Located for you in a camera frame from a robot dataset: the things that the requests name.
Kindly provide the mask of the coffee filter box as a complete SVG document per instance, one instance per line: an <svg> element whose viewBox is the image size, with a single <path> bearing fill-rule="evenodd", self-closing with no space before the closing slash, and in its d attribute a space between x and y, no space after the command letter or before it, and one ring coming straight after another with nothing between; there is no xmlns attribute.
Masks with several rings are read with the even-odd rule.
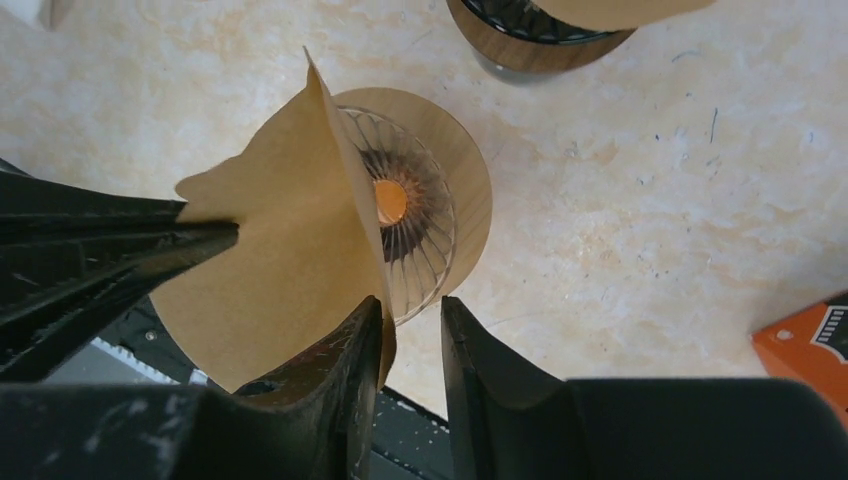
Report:
<svg viewBox="0 0 848 480"><path fill-rule="evenodd" d="M750 335L772 377L804 383L847 423L847 293L813 304Z"/></svg>

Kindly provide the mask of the orange glass flask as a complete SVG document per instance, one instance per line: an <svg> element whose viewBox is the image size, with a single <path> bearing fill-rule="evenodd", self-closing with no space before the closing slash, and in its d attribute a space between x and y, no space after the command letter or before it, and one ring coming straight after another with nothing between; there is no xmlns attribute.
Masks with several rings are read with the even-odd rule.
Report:
<svg viewBox="0 0 848 480"><path fill-rule="evenodd" d="M408 209L408 195L396 181L380 179L374 181L377 216L381 227L399 223Z"/></svg>

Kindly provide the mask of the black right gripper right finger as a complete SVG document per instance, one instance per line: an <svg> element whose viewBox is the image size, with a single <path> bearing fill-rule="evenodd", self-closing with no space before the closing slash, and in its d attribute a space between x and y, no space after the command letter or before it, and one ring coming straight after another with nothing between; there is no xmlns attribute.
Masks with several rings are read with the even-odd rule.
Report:
<svg viewBox="0 0 848 480"><path fill-rule="evenodd" d="M441 304L458 479L843 479L847 434L809 387L767 378L558 379Z"/></svg>

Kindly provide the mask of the clear glass dripper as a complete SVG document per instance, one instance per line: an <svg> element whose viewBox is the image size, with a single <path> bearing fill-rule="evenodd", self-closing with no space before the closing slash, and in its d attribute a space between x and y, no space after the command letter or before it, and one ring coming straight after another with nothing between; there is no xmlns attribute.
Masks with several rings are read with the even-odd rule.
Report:
<svg viewBox="0 0 848 480"><path fill-rule="evenodd" d="M446 175L411 132L362 107L343 106L345 128L375 180L401 184L408 209L380 228L384 271L395 324L414 318L436 298L456 251L457 220Z"/></svg>

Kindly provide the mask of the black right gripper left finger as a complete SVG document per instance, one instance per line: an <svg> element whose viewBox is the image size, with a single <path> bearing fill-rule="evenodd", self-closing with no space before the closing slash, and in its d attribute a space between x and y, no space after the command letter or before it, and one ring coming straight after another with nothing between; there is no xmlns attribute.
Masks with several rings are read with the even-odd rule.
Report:
<svg viewBox="0 0 848 480"><path fill-rule="evenodd" d="M5 479L365 479L382 346L365 298L233 394L198 385L10 384Z"/></svg>

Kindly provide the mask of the brown paper coffee filter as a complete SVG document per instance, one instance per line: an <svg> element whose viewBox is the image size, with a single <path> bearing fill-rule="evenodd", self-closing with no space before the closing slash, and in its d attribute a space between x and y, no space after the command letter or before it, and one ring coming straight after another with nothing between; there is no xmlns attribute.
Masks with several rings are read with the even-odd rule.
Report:
<svg viewBox="0 0 848 480"><path fill-rule="evenodd" d="M634 29L714 4L712 0L536 0L566 24L594 31Z"/></svg>

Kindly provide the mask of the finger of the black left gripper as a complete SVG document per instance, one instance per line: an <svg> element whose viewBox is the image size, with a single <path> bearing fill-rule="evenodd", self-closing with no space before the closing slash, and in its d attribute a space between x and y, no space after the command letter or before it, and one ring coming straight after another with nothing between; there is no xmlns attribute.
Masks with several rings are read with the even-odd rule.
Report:
<svg viewBox="0 0 848 480"><path fill-rule="evenodd" d="M1 235L28 239L171 227L185 203L106 194L33 177L1 162Z"/></svg>
<svg viewBox="0 0 848 480"><path fill-rule="evenodd" d="M237 239L228 222L2 231L2 382L45 379L155 288Z"/></svg>

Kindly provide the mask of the blue glass dripper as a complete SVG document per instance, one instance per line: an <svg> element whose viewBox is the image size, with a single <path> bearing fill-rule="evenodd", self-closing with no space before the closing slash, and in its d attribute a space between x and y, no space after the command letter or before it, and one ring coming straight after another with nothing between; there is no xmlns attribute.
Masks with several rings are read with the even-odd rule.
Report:
<svg viewBox="0 0 848 480"><path fill-rule="evenodd" d="M614 34L569 25L527 0L462 0L461 4L497 32L541 45L578 45Z"/></svg>

